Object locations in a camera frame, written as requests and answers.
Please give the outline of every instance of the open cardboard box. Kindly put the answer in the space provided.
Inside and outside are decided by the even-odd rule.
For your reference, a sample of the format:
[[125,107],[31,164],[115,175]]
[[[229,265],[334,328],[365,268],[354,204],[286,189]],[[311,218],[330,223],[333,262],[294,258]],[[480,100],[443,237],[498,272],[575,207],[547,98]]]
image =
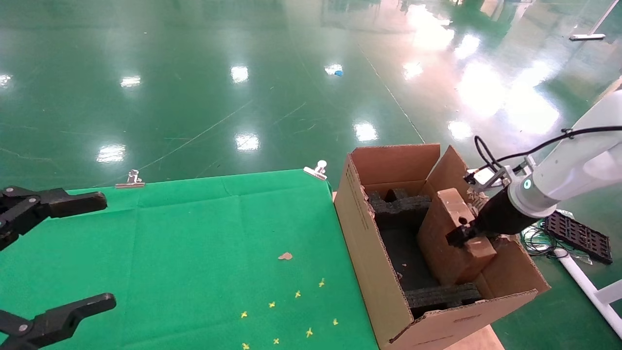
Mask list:
[[[405,188],[410,195],[426,194],[433,203],[440,201],[437,203],[444,208],[433,218],[426,216],[426,220],[436,223],[428,226],[456,227],[458,216],[468,211],[465,202],[470,201],[468,184],[463,180],[467,166],[451,146],[440,161],[439,157],[439,144],[418,144],[357,148],[346,158],[335,207],[381,350],[445,349],[550,289],[519,242],[499,239],[494,243],[496,255],[472,281],[484,300],[459,308],[429,311],[414,319],[366,202],[365,191],[385,195],[391,188]],[[455,190],[439,193],[446,189]],[[421,246],[426,250],[424,254],[458,250],[444,241],[448,231],[436,231],[440,238],[429,244],[439,246]],[[437,270],[442,269],[442,264],[458,262],[442,256],[433,262],[427,260],[429,265],[436,264]]]

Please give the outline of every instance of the metal clip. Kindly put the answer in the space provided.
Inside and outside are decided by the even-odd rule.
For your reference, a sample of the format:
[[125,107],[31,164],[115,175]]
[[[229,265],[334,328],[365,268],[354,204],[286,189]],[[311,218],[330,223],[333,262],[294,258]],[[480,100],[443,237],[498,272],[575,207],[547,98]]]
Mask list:
[[305,173],[311,176],[315,176],[320,180],[326,181],[326,175],[324,175],[324,173],[326,172],[325,168],[326,168],[326,161],[318,161],[315,169],[311,169],[306,166],[304,167],[303,170],[305,171]]
[[145,183],[138,177],[138,170],[132,169],[128,173],[128,181],[125,184],[116,184],[114,188],[139,188],[145,187]]

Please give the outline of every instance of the binder clip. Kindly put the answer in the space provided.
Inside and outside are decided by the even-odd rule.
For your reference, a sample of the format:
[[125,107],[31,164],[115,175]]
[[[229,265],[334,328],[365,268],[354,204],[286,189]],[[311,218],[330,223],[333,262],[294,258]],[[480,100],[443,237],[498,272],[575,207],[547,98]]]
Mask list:
[[326,172],[326,161],[319,161],[317,162],[317,166],[315,167],[315,169],[311,169],[308,166],[304,167],[304,171],[305,173],[317,177],[318,179],[322,180],[322,181],[326,181],[326,175],[324,175],[324,173]]

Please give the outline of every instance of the cardboard box flap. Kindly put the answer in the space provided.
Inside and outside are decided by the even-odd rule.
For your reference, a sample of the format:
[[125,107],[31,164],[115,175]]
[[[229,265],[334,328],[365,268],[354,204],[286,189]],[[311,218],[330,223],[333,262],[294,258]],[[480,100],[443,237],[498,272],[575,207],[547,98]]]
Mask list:
[[335,208],[376,340],[382,347],[407,328],[413,317],[358,181],[348,156]]
[[351,153],[361,184],[425,180],[440,157],[440,145],[359,147]]
[[472,201],[469,200],[467,194],[469,184],[464,181],[466,174],[467,164],[456,152],[456,149],[449,146],[428,177],[428,183],[434,191],[455,188],[466,203],[471,203]]
[[392,344],[391,350],[442,349],[533,300],[536,290],[425,313]]
[[519,242],[500,237],[493,242],[493,247],[497,255],[481,272],[493,296],[510,295],[533,288],[543,293],[550,289]]

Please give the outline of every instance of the green cloth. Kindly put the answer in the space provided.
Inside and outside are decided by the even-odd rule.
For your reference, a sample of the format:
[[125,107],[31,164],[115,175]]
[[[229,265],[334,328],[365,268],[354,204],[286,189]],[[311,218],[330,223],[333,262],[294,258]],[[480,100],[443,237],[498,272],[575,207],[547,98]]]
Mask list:
[[99,191],[108,209],[0,252],[0,309],[115,295],[50,349],[377,350],[327,182],[291,170]]

